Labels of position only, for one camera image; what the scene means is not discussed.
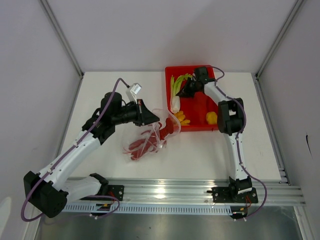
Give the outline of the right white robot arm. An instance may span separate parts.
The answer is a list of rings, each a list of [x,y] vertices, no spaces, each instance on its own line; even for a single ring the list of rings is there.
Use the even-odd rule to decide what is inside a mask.
[[[197,67],[186,84],[175,95],[181,98],[192,98],[202,92],[218,106],[217,126],[223,134],[230,160],[233,162],[233,176],[229,177],[228,196],[239,202],[253,190],[252,178],[244,161],[243,132],[247,123],[244,104],[241,98],[233,98],[224,93],[218,86],[218,80],[209,76],[206,66]]]

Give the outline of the red lobster toy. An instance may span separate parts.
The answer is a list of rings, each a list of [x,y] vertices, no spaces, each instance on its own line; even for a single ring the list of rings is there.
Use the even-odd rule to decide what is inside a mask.
[[[124,143],[122,153],[132,161],[138,161],[148,154],[155,154],[165,148],[169,138],[180,132],[180,124],[173,118],[167,117],[162,122],[155,122],[142,128],[129,143]]]

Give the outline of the green white celery toy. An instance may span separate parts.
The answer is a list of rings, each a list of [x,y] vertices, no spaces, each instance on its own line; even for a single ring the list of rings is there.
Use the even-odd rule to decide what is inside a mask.
[[[181,103],[180,97],[177,94],[181,90],[183,81],[191,79],[193,76],[191,74],[180,75],[175,78],[173,75],[170,78],[170,111],[176,114],[180,111]]]

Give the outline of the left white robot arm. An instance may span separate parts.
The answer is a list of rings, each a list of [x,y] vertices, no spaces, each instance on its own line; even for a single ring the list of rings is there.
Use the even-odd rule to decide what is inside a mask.
[[[122,95],[108,92],[85,124],[74,144],[58,156],[47,167],[37,173],[29,171],[23,178],[26,203],[32,204],[42,215],[56,217],[66,204],[77,200],[116,201],[110,195],[109,182],[103,176],[92,173],[88,177],[70,185],[67,179],[74,170],[115,133],[116,126],[134,123],[136,126],[148,126],[159,122],[142,99],[123,105]]]

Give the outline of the clear zip top bag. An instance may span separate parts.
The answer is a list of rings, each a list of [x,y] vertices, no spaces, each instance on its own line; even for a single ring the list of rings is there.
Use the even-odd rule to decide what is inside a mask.
[[[121,139],[121,150],[127,159],[138,161],[166,148],[168,139],[181,132],[179,120],[168,110],[155,108],[159,121],[145,126],[128,126]]]

